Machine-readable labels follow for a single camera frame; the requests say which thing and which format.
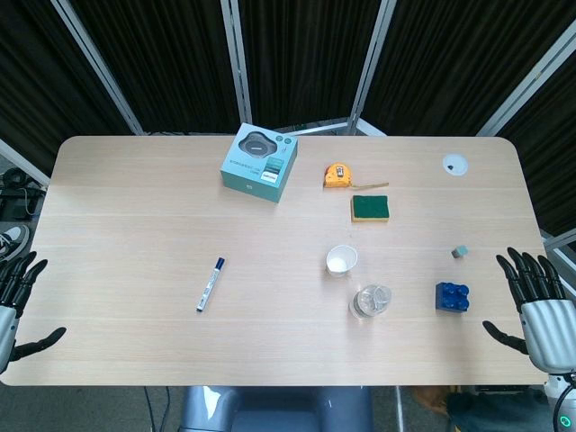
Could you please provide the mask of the blue toy brick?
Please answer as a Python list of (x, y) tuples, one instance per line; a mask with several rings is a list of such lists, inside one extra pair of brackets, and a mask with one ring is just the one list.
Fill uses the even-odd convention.
[(469, 288), (464, 284), (441, 282), (436, 285), (436, 309), (464, 313), (470, 306)]

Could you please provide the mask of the blue white marker pen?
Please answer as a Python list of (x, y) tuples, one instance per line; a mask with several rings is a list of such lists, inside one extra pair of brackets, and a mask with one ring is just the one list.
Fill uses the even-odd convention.
[(217, 283), (217, 280), (218, 280), (219, 275), (221, 273), (221, 269), (223, 268), (224, 264), (225, 264), (225, 258), (219, 257), (215, 267), (212, 269), (208, 283), (206, 284), (206, 287), (204, 288), (204, 290), (202, 292), (202, 296), (196, 305), (196, 310), (198, 312), (202, 312), (206, 308), (206, 305), (207, 305), (207, 303), (210, 299), (210, 296), (212, 294), (212, 290), (213, 290), (215, 284)]

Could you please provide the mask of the white partition frame post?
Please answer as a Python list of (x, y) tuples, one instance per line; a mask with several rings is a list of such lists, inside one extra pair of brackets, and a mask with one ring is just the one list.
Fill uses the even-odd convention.
[(48, 186), (50, 184), (50, 178), (47, 175), (2, 139), (0, 139), (0, 155), (26, 172), (40, 185)]
[(356, 126), (365, 107), (375, 70), (379, 63), (386, 36), (390, 28), (397, 0), (381, 0), (373, 27), (372, 36), (364, 59), (363, 69), (357, 85), (355, 99), (346, 124), (346, 133), (354, 134)]
[(220, 0), (226, 33), (232, 77), (236, 93), (238, 116), (241, 122), (252, 123), (248, 68), (239, 12), (239, 0)]
[(476, 135), (496, 136), (574, 52), (576, 52), (576, 19), (534, 64)]
[(552, 235), (540, 229), (544, 250), (562, 262), (566, 269), (576, 274), (576, 228), (559, 235)]
[(131, 109), (113, 73), (108, 68), (102, 54), (96, 47), (93, 39), (89, 35), (86, 27), (78, 17), (69, 0), (50, 0), (50, 3), (61, 21), (66, 26), (68, 32), (84, 54), (96, 76), (99, 78), (105, 91), (112, 99), (112, 102), (119, 111), (121, 117), (127, 123), (131, 132), (135, 135), (145, 135), (140, 121)]

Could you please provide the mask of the white paper cup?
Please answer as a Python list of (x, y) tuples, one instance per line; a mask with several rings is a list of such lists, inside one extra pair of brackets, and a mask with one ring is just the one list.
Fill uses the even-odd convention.
[(357, 263), (358, 254), (353, 247), (338, 245), (333, 247), (326, 256), (326, 268), (334, 277), (344, 276)]

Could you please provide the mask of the green yellow sponge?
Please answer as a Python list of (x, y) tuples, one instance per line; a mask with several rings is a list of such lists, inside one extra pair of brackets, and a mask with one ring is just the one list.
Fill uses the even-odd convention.
[(386, 222), (390, 218), (386, 195), (353, 195), (350, 204), (352, 222)]

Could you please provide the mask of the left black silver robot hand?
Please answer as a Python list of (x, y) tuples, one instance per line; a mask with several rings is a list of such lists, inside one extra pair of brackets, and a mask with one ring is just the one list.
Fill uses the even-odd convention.
[(42, 259), (29, 268), (36, 256), (37, 252), (32, 251), (23, 257), (0, 263), (0, 374), (10, 363), (52, 347), (67, 331), (64, 327), (56, 328), (37, 342), (16, 345), (19, 321), (32, 294), (32, 287), (48, 264), (47, 259)]

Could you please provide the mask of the teal speaker box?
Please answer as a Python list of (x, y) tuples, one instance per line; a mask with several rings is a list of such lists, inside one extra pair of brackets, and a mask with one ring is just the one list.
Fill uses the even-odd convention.
[(279, 203), (297, 154), (297, 137), (243, 122), (220, 168), (223, 184)]

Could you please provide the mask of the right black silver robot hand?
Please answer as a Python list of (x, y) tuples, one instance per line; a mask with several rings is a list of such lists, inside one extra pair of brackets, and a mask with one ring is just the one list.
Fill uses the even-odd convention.
[(496, 260), (515, 303), (522, 337), (511, 336), (485, 320), (487, 333), (506, 347), (530, 358), (546, 374), (576, 373), (576, 302), (570, 300), (547, 257), (508, 247)]

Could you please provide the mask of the transparent plastic bottle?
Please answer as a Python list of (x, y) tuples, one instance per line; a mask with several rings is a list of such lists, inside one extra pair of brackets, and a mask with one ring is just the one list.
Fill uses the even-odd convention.
[(348, 308), (359, 319), (371, 319), (384, 313), (391, 302), (390, 288), (380, 284), (370, 284), (354, 295)]

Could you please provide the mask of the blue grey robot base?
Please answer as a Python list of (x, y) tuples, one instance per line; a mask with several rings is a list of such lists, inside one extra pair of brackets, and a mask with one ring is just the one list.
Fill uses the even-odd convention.
[(366, 386), (190, 386), (178, 432), (373, 432)]

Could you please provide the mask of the grey white sneaker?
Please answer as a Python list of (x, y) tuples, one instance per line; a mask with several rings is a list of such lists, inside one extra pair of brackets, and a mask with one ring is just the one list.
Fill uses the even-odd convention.
[(0, 263), (17, 257), (30, 240), (30, 229), (25, 225), (13, 226), (0, 233)]

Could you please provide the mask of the dark green bag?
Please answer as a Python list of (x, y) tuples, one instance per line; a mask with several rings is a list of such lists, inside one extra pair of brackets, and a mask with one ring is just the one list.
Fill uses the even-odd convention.
[(554, 432), (545, 394), (531, 388), (507, 394), (451, 393), (446, 410), (461, 432)]

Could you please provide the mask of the black pleated curtain panel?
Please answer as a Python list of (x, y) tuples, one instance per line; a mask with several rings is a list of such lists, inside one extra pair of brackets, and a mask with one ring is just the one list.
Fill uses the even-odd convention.
[(50, 175), (65, 140), (129, 134), (50, 0), (0, 0), (0, 139)]
[(398, 0), (362, 118), (473, 136), (576, 19), (576, 0)]
[(347, 117), (382, 0), (238, 0), (252, 118)]
[(560, 67), (500, 131), (516, 148), (538, 226), (576, 228), (576, 61)]
[(146, 132), (240, 124), (220, 0), (70, 0)]

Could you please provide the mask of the yellow tape measure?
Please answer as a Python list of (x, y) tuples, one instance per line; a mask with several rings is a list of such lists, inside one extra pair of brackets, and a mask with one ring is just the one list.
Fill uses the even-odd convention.
[(389, 184), (355, 184), (352, 178), (352, 171), (349, 166), (343, 163), (334, 163), (327, 167), (324, 179), (324, 188), (350, 188), (356, 190), (374, 189), (387, 187)]

